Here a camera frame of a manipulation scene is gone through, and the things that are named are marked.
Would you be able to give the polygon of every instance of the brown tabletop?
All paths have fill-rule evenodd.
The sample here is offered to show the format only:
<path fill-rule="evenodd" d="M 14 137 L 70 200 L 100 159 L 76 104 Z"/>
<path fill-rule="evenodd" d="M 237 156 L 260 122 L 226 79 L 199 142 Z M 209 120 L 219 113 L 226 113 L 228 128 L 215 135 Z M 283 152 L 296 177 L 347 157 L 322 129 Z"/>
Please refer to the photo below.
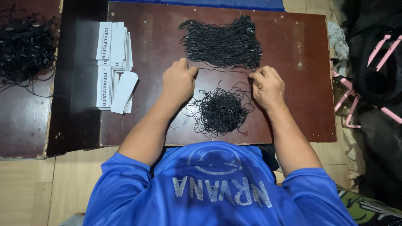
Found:
<path fill-rule="evenodd" d="M 16 9 L 25 8 L 30 13 L 41 13 L 46 19 L 61 17 L 60 0 L 14 0 L 2 4 L 1 7 L 12 7 L 13 3 L 16 3 Z M 52 84 L 53 79 L 37 81 L 34 92 L 49 96 Z M 0 103 L 0 158 L 46 157 L 50 98 L 37 97 L 24 88 L 15 86 L 0 92 Z"/>
<path fill-rule="evenodd" d="M 177 27 L 187 19 L 204 23 L 232 23 L 234 18 L 250 15 L 256 24 L 256 35 L 263 48 L 261 65 L 274 67 L 286 84 L 285 101 L 311 142 L 336 141 L 334 102 L 330 78 L 328 36 L 325 16 L 254 10 L 172 6 L 140 3 L 109 3 L 109 21 L 120 22 L 131 33 L 133 72 L 139 83 L 133 95 L 131 114 L 119 115 L 102 111 L 101 145 L 119 145 L 138 123 L 162 91 L 162 74 L 174 61 L 185 57 L 179 44 L 185 31 Z M 189 62 L 189 66 L 205 68 L 204 63 Z M 198 90 L 229 89 L 235 83 L 248 83 L 241 73 L 221 73 L 200 70 L 195 86 Z M 270 143 L 273 141 L 270 123 L 259 106 L 250 113 L 240 128 L 218 138 L 194 132 L 195 120 L 178 113 L 168 129 L 167 145 L 186 145 L 208 140 L 234 144 Z"/>

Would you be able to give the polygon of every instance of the light wooden floor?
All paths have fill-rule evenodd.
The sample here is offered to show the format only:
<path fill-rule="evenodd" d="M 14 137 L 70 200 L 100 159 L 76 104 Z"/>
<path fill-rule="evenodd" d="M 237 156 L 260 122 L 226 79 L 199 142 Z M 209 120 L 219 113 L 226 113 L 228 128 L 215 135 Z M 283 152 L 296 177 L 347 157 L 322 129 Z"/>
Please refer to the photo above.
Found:
<path fill-rule="evenodd" d="M 283 0 L 286 11 L 323 14 L 338 20 L 331 0 Z M 335 182 L 349 187 L 341 119 L 336 117 L 338 142 L 312 143 L 324 169 Z M 101 175 L 100 165 L 117 148 L 76 151 L 47 160 L 0 161 L 0 225 L 55 226 L 85 212 L 90 193 Z M 277 173 L 281 183 L 283 175 Z"/>

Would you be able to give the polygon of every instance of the hand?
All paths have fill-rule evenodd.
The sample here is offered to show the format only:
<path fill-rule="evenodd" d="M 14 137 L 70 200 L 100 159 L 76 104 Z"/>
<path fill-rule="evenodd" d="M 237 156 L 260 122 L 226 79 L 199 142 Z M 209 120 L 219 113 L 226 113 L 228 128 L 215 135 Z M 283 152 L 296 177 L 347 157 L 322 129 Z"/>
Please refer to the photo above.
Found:
<path fill-rule="evenodd" d="M 285 104 L 285 83 L 274 68 L 265 66 L 248 76 L 254 80 L 254 98 L 267 112 Z"/>
<path fill-rule="evenodd" d="M 163 73 L 163 90 L 164 99 L 174 104 L 176 107 L 182 105 L 194 93 L 195 75 L 198 68 L 192 66 L 188 69 L 187 59 L 181 58 L 178 62 Z"/>

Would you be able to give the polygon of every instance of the bundle of black strings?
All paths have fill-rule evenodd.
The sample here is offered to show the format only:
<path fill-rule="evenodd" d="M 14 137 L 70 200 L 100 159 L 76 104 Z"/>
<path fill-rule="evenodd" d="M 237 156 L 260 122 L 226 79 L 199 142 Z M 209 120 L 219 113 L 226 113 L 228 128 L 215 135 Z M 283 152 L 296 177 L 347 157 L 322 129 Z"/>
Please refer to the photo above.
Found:
<path fill-rule="evenodd" d="M 58 20 L 53 17 L 47 21 L 40 14 L 18 18 L 15 12 L 15 6 L 1 12 L 0 92 L 21 86 L 37 95 L 33 84 L 38 80 L 49 80 L 54 75 Z M 38 73 L 43 70 L 53 73 L 41 79 Z"/>
<path fill-rule="evenodd" d="M 180 43 L 185 46 L 189 60 L 207 62 L 227 70 L 260 66 L 261 43 L 257 41 L 255 24 L 250 16 L 241 16 L 232 24 L 221 25 L 187 20 L 178 29 L 187 29 Z"/>
<path fill-rule="evenodd" d="M 187 111 L 183 113 L 184 115 L 196 120 L 194 129 L 197 133 L 211 133 L 212 137 L 218 137 L 235 129 L 240 132 L 240 126 L 243 125 L 247 115 L 254 110 L 250 97 L 247 95 L 250 93 L 250 87 L 246 83 L 238 82 L 228 91 L 219 88 L 219 83 L 213 92 L 200 90 L 204 98 L 191 101 L 182 110 L 182 112 Z M 238 84 L 246 85 L 248 91 L 236 87 Z M 247 98 L 248 102 L 242 104 L 244 98 Z M 197 106 L 199 112 L 192 112 L 193 106 Z"/>

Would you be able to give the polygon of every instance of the blue cloth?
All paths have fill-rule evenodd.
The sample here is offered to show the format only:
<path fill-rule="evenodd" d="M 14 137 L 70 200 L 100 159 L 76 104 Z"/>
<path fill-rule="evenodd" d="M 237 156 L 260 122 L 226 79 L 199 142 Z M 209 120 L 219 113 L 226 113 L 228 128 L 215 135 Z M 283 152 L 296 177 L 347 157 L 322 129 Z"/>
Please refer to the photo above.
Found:
<path fill-rule="evenodd" d="M 214 8 L 235 8 L 284 12 L 282 0 L 109 0 L 116 2 L 136 2 L 169 4 L 180 6 L 203 6 Z"/>
<path fill-rule="evenodd" d="M 171 148 L 154 170 L 116 153 L 102 164 L 84 226 L 356 225 L 322 168 L 274 178 L 253 146 Z"/>

